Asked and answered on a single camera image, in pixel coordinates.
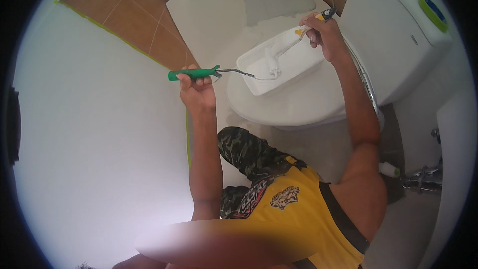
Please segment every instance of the black strap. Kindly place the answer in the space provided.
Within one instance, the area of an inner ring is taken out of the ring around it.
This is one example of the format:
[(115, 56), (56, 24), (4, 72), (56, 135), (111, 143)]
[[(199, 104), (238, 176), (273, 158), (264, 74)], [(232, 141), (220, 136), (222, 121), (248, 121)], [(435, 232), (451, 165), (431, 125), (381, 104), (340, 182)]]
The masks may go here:
[(314, 264), (312, 264), (312, 262), (309, 259), (299, 260), (299, 261), (293, 262), (293, 264), (297, 267), (297, 269), (317, 269), (317, 267)]
[(347, 214), (345, 214), (344, 210), (342, 210), (338, 201), (335, 199), (335, 196), (330, 190), (329, 184), (319, 182), (319, 188), (338, 229), (342, 232), (350, 244), (356, 248), (356, 250), (360, 251), (362, 254), (365, 254), (370, 246), (370, 243), (355, 227)]

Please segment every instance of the toilet tank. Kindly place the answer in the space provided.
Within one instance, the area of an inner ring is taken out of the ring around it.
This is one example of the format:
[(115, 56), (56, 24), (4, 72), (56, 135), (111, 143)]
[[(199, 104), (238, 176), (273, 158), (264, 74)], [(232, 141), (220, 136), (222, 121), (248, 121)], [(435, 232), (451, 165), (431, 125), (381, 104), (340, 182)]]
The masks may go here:
[(405, 97), (451, 44), (419, 0), (347, 0), (338, 25), (372, 83), (377, 103)]

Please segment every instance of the paint tray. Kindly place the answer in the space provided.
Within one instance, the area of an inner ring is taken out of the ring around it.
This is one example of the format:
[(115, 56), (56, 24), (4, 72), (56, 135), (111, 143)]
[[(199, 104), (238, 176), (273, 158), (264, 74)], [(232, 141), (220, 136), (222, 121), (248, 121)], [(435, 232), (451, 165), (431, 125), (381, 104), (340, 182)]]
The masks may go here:
[[(270, 77), (269, 68), (266, 64), (265, 49), (266, 47), (272, 47), (276, 39), (287, 32), (280, 33), (244, 53), (236, 61), (237, 69), (257, 77)], [(309, 38), (304, 37), (298, 44), (279, 57), (279, 70), (282, 74), (276, 80), (260, 81), (248, 76), (242, 77), (252, 94), (260, 96), (278, 87), (283, 89), (287, 85), (295, 83), (312, 71), (319, 69), (318, 65), (324, 60), (325, 57), (320, 46), (315, 49), (312, 48)]]

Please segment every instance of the green masking tape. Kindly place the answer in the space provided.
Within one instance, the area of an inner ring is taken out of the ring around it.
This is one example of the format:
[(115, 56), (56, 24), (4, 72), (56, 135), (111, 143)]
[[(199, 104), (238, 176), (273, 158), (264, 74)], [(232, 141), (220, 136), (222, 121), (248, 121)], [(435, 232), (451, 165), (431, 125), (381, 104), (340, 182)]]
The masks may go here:
[(431, 0), (418, 0), (421, 9), (438, 29), (445, 33), (448, 30), (448, 23), (440, 9)]

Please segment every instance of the hair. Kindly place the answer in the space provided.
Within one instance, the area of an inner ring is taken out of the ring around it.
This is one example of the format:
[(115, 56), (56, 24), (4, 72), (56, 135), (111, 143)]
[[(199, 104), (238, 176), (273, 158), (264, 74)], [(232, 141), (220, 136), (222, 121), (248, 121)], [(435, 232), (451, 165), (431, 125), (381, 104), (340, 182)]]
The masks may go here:
[(95, 269), (87, 265), (87, 262), (83, 262), (80, 266), (77, 266), (75, 269)]

